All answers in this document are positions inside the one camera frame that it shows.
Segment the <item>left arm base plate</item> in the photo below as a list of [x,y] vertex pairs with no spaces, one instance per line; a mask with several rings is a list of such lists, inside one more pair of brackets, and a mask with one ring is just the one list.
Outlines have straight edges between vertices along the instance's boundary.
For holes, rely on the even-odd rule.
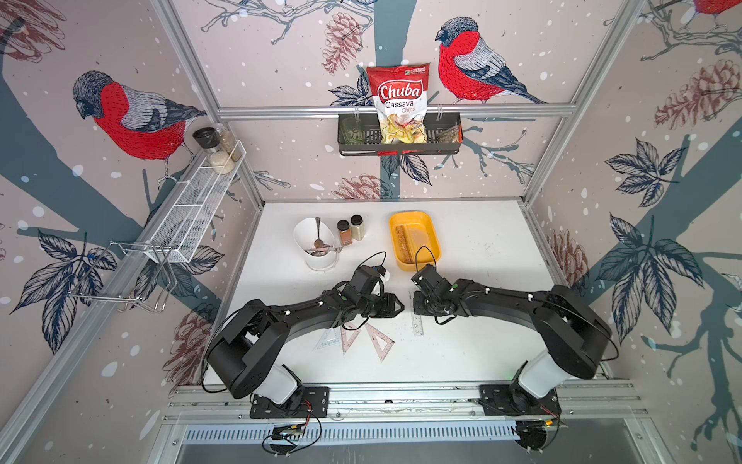
[[285,402],[275,403],[270,398],[255,394],[252,398],[249,417],[262,419],[299,419],[314,415],[324,419],[328,414],[330,388],[299,387]]

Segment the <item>pink long stencil ruler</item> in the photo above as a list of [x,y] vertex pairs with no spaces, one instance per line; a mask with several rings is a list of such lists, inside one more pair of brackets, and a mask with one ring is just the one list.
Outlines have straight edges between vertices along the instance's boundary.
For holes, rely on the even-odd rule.
[[410,246],[409,246],[409,240],[408,240],[408,234],[407,229],[403,225],[398,225],[395,228],[396,233],[396,240],[399,247],[399,253],[398,258],[399,260],[406,264],[410,265],[413,263],[413,258],[411,257],[410,253]]

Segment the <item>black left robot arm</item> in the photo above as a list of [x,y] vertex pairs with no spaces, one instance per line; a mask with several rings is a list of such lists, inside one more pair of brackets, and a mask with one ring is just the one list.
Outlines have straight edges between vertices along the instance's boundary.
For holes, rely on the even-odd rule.
[[342,281],[318,297],[293,305],[247,302],[213,336],[205,362],[227,392],[241,399],[269,379],[283,346],[314,331],[334,329],[364,319],[394,319],[404,310],[399,298],[386,291],[388,271],[382,265],[361,265],[351,280]]

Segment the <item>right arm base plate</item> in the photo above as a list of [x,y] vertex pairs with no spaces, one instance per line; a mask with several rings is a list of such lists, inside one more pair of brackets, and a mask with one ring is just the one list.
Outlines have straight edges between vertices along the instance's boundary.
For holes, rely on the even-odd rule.
[[552,389],[546,396],[537,398],[517,383],[484,384],[478,387],[477,404],[483,408],[486,416],[560,416],[562,408],[556,390]]

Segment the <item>clear short stencil ruler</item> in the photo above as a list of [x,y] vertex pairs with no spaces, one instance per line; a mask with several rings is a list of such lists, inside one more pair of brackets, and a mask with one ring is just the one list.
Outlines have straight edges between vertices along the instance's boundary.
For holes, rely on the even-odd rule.
[[412,314],[412,328],[414,336],[424,336],[422,317],[418,314]]

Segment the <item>yellow plastic storage box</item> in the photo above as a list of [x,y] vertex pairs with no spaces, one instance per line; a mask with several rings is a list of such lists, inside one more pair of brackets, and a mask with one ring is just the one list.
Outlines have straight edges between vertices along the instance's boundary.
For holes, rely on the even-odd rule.
[[[399,247],[395,228],[403,225],[407,229],[410,253],[413,263],[406,265],[398,258]],[[441,247],[434,224],[425,212],[408,211],[395,213],[390,217],[390,236],[397,266],[404,272],[417,272],[425,265],[436,265],[441,259]]]

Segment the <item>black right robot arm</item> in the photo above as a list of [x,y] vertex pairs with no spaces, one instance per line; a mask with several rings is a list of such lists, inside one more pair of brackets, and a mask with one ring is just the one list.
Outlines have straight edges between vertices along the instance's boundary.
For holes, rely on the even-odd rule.
[[479,404],[491,415],[558,415],[556,387],[575,377],[589,380],[614,345],[612,330],[573,289],[517,291],[460,278],[449,282],[433,265],[412,277],[414,313],[439,325],[458,317],[487,317],[535,330],[545,348],[516,371],[509,385],[483,386]]

